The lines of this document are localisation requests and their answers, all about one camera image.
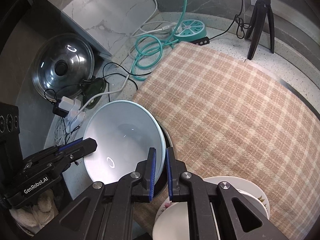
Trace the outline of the floral deep plate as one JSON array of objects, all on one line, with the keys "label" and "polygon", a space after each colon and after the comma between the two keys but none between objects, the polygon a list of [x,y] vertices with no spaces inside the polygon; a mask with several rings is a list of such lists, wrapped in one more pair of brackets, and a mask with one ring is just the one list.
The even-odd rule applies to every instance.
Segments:
[{"label": "floral deep plate", "polygon": [[260,210],[261,213],[263,213],[268,219],[270,219],[270,204],[267,198],[267,195],[264,193],[264,191],[255,183],[239,178],[234,176],[215,176],[215,177],[209,177],[204,178],[204,181],[209,183],[217,184],[221,181],[227,181],[234,188],[236,188],[238,191],[245,192],[245,197],[251,201],[252,197],[256,198],[261,202],[261,204],[258,204],[258,202],[255,200],[253,201],[253,205]]},{"label": "floral deep plate", "polygon": [[152,239],[190,239],[186,202],[174,203],[164,210],[153,226]]}]

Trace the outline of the floral deep plate on mat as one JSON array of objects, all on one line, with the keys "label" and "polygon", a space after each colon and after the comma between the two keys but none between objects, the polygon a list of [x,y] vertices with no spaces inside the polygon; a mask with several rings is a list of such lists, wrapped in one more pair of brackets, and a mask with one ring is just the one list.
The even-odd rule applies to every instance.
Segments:
[{"label": "floral deep plate on mat", "polygon": [[252,197],[256,198],[261,202],[261,204],[258,204],[258,202],[255,200],[253,201],[253,205],[260,210],[261,213],[263,213],[268,219],[270,219],[270,204],[267,198],[267,195],[264,193],[264,191],[255,183],[239,178],[234,176],[215,176],[215,177],[209,177],[204,178],[204,181],[209,183],[217,184],[221,181],[227,181],[234,188],[236,188],[238,191],[245,192],[245,197],[251,201]]}]

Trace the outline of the black box device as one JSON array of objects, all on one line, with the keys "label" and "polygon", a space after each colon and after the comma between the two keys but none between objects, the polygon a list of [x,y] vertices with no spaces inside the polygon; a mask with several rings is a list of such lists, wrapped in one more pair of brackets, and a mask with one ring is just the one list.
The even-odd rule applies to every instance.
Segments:
[{"label": "black box device", "polygon": [[23,166],[18,107],[1,102],[1,194],[10,192]]}]

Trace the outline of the stainless steel bowl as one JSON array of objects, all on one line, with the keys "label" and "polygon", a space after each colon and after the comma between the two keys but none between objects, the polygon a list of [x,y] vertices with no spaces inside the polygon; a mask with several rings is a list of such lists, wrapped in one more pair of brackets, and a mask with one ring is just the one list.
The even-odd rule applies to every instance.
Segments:
[{"label": "stainless steel bowl", "polygon": [[[172,147],[174,148],[174,144],[172,142],[172,139],[169,135],[169,132],[167,129],[158,121],[158,124],[163,132],[164,139],[165,139],[165,149]],[[167,172],[167,151],[165,151],[165,159],[164,159],[164,165],[161,172],[161,175],[159,176],[159,179],[157,180],[157,183],[154,187],[154,194],[153,199],[157,198],[165,189],[168,188],[168,172]]]}]

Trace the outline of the glass pot lid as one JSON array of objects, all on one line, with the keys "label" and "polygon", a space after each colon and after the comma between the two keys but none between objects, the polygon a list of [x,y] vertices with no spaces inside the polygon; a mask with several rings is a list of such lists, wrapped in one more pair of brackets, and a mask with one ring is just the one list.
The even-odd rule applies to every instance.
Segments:
[{"label": "glass pot lid", "polygon": [[55,101],[81,94],[80,83],[90,80],[94,72],[94,54],[79,35],[66,33],[49,39],[38,51],[31,68],[37,92]]}]

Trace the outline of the white charger plug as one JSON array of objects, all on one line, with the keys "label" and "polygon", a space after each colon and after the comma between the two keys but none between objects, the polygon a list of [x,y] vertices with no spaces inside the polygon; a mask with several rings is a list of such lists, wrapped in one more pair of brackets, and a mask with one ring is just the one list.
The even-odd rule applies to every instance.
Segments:
[{"label": "white charger plug", "polygon": [[80,107],[81,101],[79,99],[70,99],[66,96],[63,96],[61,98],[61,101],[59,102],[59,109],[62,109],[67,112],[78,111]]}]

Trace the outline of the beige plaid cloth mat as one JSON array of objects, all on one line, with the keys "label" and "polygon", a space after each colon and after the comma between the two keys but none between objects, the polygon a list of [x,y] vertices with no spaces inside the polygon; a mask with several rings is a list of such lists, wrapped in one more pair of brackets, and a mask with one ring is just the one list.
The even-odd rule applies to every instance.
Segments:
[{"label": "beige plaid cloth mat", "polygon": [[319,119],[250,64],[182,42],[133,96],[167,130],[190,172],[258,185],[271,222],[304,239],[319,217]]}]

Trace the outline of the teal round power strip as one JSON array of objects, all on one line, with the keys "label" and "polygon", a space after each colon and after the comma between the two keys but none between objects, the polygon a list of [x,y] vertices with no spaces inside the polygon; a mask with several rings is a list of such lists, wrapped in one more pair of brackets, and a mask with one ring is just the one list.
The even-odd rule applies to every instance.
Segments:
[{"label": "teal round power strip", "polygon": [[180,28],[174,34],[174,38],[180,42],[190,42],[199,46],[210,43],[207,37],[206,25],[200,20],[183,20]]}]

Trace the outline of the black tripod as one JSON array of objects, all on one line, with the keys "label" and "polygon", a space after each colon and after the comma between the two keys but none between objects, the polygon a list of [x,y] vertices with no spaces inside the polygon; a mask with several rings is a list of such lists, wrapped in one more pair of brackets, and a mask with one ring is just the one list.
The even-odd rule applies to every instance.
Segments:
[{"label": "black tripod", "polygon": [[266,16],[268,19],[270,32],[270,52],[272,54],[274,53],[274,15],[271,8],[271,0],[257,0],[253,8],[251,20],[249,22],[249,28],[247,29],[247,33],[245,35],[245,39],[248,40],[251,34],[253,34],[251,45],[247,54],[247,58],[249,60],[253,59],[255,51],[258,47]]}]

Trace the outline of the beige towel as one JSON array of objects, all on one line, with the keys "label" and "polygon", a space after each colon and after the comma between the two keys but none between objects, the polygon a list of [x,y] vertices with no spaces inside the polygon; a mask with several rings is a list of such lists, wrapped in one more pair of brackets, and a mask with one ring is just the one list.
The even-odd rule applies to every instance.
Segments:
[{"label": "beige towel", "polygon": [[51,189],[40,194],[37,204],[9,210],[19,227],[28,235],[35,235],[58,215]]}]

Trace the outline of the light blue bowl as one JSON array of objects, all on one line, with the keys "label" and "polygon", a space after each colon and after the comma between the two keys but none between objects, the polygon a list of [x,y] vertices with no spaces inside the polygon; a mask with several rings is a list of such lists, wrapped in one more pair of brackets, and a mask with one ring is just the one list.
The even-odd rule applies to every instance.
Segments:
[{"label": "light blue bowl", "polygon": [[117,100],[100,107],[89,120],[83,138],[97,143],[95,152],[84,157],[93,182],[117,182],[148,158],[151,147],[156,149],[155,178],[162,173],[164,134],[152,114],[135,102]]}]

